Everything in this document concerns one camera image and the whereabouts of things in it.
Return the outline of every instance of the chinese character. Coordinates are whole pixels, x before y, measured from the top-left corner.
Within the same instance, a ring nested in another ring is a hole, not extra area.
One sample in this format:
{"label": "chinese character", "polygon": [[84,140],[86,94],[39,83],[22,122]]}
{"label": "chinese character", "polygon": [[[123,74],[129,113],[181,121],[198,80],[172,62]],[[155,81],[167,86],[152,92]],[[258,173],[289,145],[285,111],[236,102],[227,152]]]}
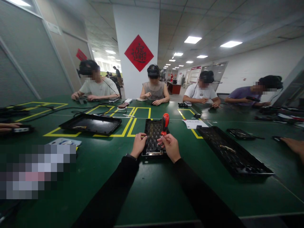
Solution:
{"label": "chinese character", "polygon": [[144,46],[140,46],[140,43],[136,47],[136,51],[132,49],[132,55],[135,61],[140,62],[140,63],[145,63],[146,62],[146,56],[147,53],[143,50]]}

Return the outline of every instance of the wristwatch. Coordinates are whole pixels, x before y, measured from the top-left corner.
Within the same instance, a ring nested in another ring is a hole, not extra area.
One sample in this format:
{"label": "wristwatch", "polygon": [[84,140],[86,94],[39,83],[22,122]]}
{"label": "wristwatch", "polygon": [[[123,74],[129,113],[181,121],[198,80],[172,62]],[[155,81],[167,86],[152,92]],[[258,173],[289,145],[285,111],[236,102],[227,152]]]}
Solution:
{"label": "wristwatch", "polygon": [[130,154],[126,154],[126,157],[129,157],[129,158],[132,158],[133,160],[137,160],[135,157],[133,157],[132,155],[130,155]]}

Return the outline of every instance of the screwdriver handle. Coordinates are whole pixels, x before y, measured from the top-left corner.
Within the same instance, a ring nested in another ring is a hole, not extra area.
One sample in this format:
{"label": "screwdriver handle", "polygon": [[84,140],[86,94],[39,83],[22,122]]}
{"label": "screwdriver handle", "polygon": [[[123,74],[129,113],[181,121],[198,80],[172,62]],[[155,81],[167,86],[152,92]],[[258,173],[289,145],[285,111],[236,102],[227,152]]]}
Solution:
{"label": "screwdriver handle", "polygon": [[161,120],[161,123],[162,123],[162,132],[161,132],[161,135],[166,135],[167,134],[169,120],[170,120],[169,119],[169,114],[165,113],[162,116],[162,120]]}

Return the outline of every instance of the black tray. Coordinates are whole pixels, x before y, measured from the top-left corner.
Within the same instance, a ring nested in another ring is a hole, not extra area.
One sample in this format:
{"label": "black tray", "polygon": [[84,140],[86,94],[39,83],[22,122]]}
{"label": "black tray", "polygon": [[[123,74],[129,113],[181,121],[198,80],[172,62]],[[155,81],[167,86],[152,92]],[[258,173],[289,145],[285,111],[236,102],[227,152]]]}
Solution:
{"label": "black tray", "polygon": [[[218,127],[196,128],[222,164],[234,177],[268,177],[274,173]],[[236,154],[220,147],[228,146]]]}
{"label": "black tray", "polygon": [[157,145],[157,139],[161,137],[162,120],[146,119],[145,133],[148,136],[145,148],[142,151],[142,156],[145,158],[164,157],[167,156],[166,149]]}
{"label": "black tray", "polygon": [[237,139],[241,140],[255,140],[256,138],[249,135],[247,132],[241,130],[241,129],[233,129],[233,128],[228,128],[227,131],[236,137]]}
{"label": "black tray", "polygon": [[[59,127],[67,130],[86,131],[110,136],[121,122],[122,120],[119,118],[80,114],[59,125]],[[84,126],[86,128],[74,128],[77,126]]]}

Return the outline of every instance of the purple t-shirt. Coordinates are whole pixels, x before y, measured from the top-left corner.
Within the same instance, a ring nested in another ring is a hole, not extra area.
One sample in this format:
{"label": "purple t-shirt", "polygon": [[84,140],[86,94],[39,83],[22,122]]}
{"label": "purple t-shirt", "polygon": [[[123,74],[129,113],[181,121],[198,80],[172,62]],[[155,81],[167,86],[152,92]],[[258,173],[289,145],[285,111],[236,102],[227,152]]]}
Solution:
{"label": "purple t-shirt", "polygon": [[[237,88],[232,93],[229,94],[228,98],[242,99],[242,98],[245,98],[247,96],[250,96],[250,97],[255,97],[255,98],[260,100],[262,95],[261,94],[253,94],[250,90],[250,87],[251,86],[245,86],[245,87]],[[255,103],[256,103],[255,101],[252,101],[250,103],[233,103],[233,104],[250,106],[250,105],[254,105]]]}

